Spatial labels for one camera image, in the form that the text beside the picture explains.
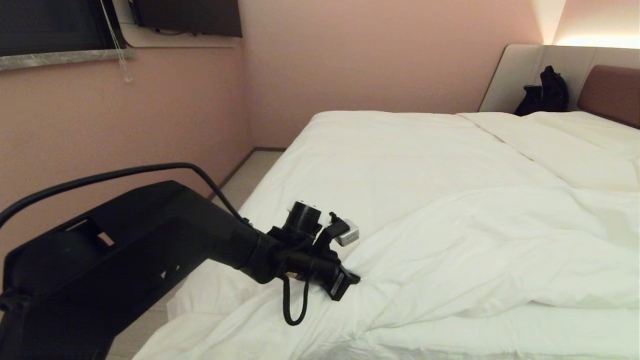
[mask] warm light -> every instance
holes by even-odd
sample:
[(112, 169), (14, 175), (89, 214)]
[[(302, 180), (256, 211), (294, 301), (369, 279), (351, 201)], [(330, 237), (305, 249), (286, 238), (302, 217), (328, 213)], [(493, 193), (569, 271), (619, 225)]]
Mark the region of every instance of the warm light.
[(633, 37), (568, 37), (556, 43), (560, 46), (593, 46), (621, 47), (624, 49), (640, 49), (640, 36)]

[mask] upholstered headboard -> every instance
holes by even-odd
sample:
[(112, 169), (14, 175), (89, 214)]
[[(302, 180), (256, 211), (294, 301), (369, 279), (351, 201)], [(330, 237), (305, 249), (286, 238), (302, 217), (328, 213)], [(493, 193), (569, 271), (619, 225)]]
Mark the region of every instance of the upholstered headboard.
[(640, 69), (594, 66), (582, 87), (578, 108), (640, 128)]

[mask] pink wall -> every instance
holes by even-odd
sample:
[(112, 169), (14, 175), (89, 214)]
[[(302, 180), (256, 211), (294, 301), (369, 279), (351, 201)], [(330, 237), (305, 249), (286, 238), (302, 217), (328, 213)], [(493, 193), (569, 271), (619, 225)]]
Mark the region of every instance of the pink wall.
[[(0, 72), (0, 208), (60, 182), (108, 170), (189, 161), (222, 180), (252, 148), (242, 51), (141, 49), (125, 84), (117, 62)], [(93, 185), (33, 206), (0, 232), (7, 251), (120, 193), (186, 170)]]
[(639, 0), (566, 0), (554, 44), (640, 47)]
[(541, 44), (526, 0), (240, 0), (256, 146), (315, 113), (477, 111), (504, 47)]

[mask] black strap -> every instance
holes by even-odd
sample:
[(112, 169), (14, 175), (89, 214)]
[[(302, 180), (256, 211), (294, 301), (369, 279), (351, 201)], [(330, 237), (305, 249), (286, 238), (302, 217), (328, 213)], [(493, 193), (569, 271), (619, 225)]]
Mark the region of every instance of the black strap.
[(289, 277), (285, 275), (282, 278), (284, 282), (284, 294), (282, 296), (282, 313), (284, 314), (284, 320), (291, 326), (299, 325), (302, 322), (302, 320), (304, 320), (305, 315), (307, 313), (307, 299), (309, 296), (309, 279), (310, 277), (307, 277), (307, 280), (305, 281), (305, 290), (302, 295), (302, 312), (300, 313), (300, 316), (298, 317), (298, 319), (294, 321), (291, 318), (291, 309), (289, 308), (289, 305), (290, 305), (289, 297), (291, 296), (291, 289), (289, 288)]

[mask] window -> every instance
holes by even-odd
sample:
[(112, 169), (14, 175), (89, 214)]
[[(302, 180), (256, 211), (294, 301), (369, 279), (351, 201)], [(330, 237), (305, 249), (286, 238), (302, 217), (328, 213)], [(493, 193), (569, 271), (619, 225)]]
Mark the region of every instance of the window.
[[(113, 3), (104, 6), (124, 47)], [(0, 56), (114, 48), (100, 0), (0, 0)]]

